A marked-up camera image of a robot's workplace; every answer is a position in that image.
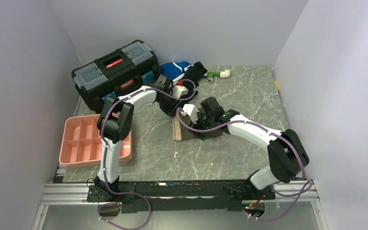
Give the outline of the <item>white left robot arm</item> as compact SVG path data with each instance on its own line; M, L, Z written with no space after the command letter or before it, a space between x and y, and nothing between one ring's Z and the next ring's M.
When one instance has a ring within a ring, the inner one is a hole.
M119 156L123 141L127 138L136 110L152 103L158 103L168 116L175 117L177 109L191 100L196 93L196 84L189 79L174 83L160 75L152 84L140 86L137 90L121 97L109 96L97 127L102 139L101 167L94 179L96 189L106 201L117 198L119 183Z

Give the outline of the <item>pink compartment tray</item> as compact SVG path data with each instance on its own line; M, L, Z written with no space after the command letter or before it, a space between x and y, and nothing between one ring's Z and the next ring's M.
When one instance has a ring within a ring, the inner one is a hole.
M99 115L74 116L66 120L59 154L61 165L79 168L99 165L102 141Z

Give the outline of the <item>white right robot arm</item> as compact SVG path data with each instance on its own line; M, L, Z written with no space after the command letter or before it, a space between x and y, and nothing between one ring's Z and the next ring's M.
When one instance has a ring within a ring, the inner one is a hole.
M200 139L215 137L224 132L241 137L266 150L268 166L257 170L246 179L245 193L258 198L264 189L278 182L289 183L310 163L310 159L292 129L284 131L253 122L235 110L224 110L214 97L201 102L201 109L187 104L182 115L191 120L191 132Z

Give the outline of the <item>olive underwear with beige waistband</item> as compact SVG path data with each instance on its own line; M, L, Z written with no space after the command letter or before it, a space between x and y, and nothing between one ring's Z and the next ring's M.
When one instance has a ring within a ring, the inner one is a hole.
M172 138L174 141L185 141L197 138L190 130L183 126L177 116L172 119L172 126Z

